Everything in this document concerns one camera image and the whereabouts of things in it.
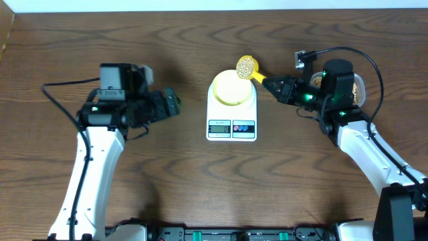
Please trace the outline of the yellow measuring scoop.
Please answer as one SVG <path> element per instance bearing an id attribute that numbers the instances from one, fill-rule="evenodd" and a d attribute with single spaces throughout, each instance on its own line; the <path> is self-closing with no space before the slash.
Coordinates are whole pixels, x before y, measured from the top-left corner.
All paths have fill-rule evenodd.
<path id="1" fill-rule="evenodd" d="M 241 79 L 245 80 L 256 80 L 260 84 L 263 83 L 265 76 L 259 73 L 259 63 L 258 61 L 249 55 L 242 56 L 235 68 L 237 75 Z"/>

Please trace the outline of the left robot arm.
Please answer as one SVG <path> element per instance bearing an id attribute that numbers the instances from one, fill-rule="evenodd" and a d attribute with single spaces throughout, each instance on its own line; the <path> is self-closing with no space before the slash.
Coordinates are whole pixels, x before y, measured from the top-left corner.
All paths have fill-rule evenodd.
<path id="1" fill-rule="evenodd" d="M 130 129 L 149 133 L 152 123 L 180 113 L 172 88 L 149 90 L 154 74 L 147 65 L 101 64 L 93 89 L 72 116 L 57 100 L 52 102 L 78 131 L 74 168 L 62 208 L 48 240 L 157 240 L 155 228 L 131 218 L 109 228 L 106 208 L 114 170 Z"/>

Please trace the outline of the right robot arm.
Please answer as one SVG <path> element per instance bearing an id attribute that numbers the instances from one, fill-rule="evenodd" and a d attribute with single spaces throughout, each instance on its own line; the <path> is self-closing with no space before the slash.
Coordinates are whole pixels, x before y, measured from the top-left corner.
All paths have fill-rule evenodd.
<path id="1" fill-rule="evenodd" d="M 263 87 L 278 102 L 317 113 L 320 130 L 359 166 L 380 196 L 373 222 L 353 220 L 335 224 L 325 240 L 426 240 L 427 220 L 413 210 L 427 211 L 427 176 L 412 169 L 379 135 L 369 117 L 354 104 L 353 65 L 328 60 L 320 87 L 305 76 L 273 76 Z"/>

